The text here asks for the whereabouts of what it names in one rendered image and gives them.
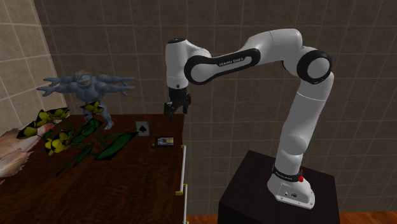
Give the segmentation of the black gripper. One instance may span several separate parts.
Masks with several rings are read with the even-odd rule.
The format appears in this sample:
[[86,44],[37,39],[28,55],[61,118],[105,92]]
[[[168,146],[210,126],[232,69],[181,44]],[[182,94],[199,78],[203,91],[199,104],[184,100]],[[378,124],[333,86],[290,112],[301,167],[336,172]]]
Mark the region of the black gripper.
[[183,113],[188,113],[189,105],[191,104],[191,95],[187,92],[186,88],[174,89],[169,87],[170,102],[164,104],[164,115],[171,122],[173,114],[179,107],[183,107]]

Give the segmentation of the grey spade playing card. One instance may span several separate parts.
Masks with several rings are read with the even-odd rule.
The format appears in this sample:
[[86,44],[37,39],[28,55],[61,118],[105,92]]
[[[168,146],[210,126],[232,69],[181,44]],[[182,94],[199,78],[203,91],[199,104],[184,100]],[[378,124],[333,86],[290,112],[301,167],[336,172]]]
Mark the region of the grey spade playing card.
[[149,123],[147,121],[136,121],[136,131],[139,137],[150,136]]

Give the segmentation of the yellow black flower plant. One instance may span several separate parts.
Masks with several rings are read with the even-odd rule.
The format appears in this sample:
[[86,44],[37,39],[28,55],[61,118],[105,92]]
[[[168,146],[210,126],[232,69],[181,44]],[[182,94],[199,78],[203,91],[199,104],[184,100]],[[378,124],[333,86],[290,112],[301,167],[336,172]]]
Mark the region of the yellow black flower plant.
[[17,139],[44,139],[49,157],[70,147],[77,148],[80,152],[70,163],[78,165],[87,156],[93,156],[95,160],[112,160],[137,135],[136,132],[121,132],[102,136],[98,130],[103,122],[94,117],[81,127],[69,124],[71,130],[59,129],[58,134],[53,135],[52,128],[57,126],[56,122],[64,121],[69,112],[69,108],[41,110],[34,121],[17,132]]

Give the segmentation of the blue four-armed muscular figure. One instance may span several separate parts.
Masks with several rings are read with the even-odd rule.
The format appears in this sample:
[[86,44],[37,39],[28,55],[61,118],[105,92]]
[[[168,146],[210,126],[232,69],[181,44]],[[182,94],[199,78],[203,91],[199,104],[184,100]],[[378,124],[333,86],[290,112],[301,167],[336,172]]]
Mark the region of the blue four-armed muscular figure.
[[107,93],[117,92],[127,96],[126,91],[134,89],[133,86],[128,86],[127,82],[133,80],[135,80],[134,77],[120,78],[106,74],[92,76],[89,72],[81,70],[75,72],[74,76],[45,78],[44,81],[50,81],[51,84],[47,87],[38,87],[37,90],[44,91],[43,97],[53,92],[75,93],[76,97],[86,104],[98,101],[99,106],[104,108],[103,112],[100,112],[100,115],[107,123],[104,129],[109,130],[114,122],[107,111],[107,107],[102,102],[102,98]]

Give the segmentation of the dark robot stand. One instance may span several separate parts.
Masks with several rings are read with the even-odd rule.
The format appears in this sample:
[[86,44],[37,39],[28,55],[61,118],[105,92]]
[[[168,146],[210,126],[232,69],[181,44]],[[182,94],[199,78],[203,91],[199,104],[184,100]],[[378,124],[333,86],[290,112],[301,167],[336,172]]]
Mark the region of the dark robot stand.
[[312,209],[276,200],[267,188],[274,157],[249,150],[219,200],[218,224],[340,224],[335,178],[303,168],[315,194]]

